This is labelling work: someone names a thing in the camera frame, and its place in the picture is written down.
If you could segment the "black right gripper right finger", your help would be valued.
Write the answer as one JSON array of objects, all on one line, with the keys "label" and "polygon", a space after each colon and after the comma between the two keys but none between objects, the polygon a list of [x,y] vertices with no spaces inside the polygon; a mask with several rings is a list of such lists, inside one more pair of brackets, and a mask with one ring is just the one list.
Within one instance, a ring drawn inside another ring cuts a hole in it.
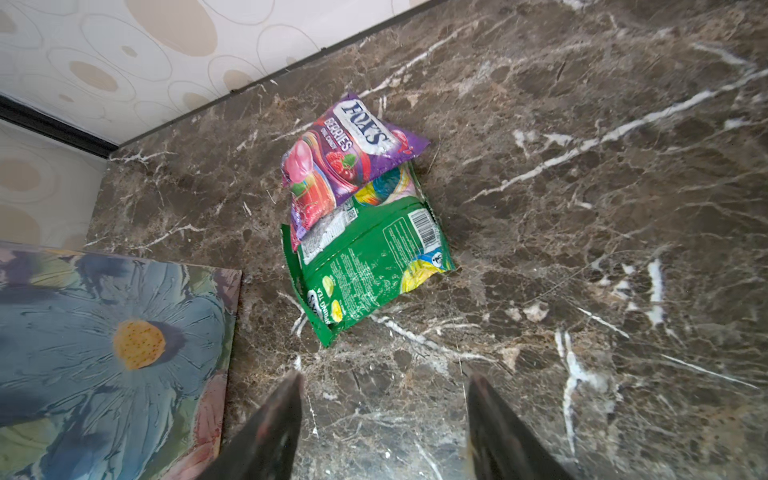
[{"label": "black right gripper right finger", "polygon": [[490,382],[470,377],[467,456],[475,479],[570,479]]}]

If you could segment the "green spring tea snack bag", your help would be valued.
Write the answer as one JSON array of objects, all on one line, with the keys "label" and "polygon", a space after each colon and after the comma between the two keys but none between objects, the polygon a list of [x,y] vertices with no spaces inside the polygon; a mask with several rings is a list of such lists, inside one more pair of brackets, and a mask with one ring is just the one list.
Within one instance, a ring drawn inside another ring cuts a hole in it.
[{"label": "green spring tea snack bag", "polygon": [[298,303],[324,347],[431,276],[455,268],[409,163],[366,184],[301,242],[290,226],[281,230]]}]

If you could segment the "floral paper bag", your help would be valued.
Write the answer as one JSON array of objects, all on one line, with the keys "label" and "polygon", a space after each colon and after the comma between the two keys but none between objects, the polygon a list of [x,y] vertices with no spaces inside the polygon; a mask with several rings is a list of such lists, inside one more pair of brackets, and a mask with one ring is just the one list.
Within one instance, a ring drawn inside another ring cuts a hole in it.
[{"label": "floral paper bag", "polygon": [[198,477],[220,449],[240,284],[3,243],[2,477]]}]

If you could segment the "purple pink snack bag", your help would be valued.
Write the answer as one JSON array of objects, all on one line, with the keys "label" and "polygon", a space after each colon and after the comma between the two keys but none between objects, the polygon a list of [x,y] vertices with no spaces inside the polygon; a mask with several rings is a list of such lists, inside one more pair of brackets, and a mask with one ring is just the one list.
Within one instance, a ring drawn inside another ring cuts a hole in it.
[{"label": "purple pink snack bag", "polygon": [[311,229],[368,183],[421,155],[429,140],[385,122],[356,94],[333,104],[283,155],[297,248]]}]

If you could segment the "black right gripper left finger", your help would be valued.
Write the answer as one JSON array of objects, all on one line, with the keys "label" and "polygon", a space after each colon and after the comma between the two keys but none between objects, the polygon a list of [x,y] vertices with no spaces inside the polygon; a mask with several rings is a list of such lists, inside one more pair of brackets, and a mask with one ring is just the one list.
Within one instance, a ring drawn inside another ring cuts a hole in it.
[{"label": "black right gripper left finger", "polygon": [[199,478],[289,480],[301,433],[303,386],[304,376],[290,372]]}]

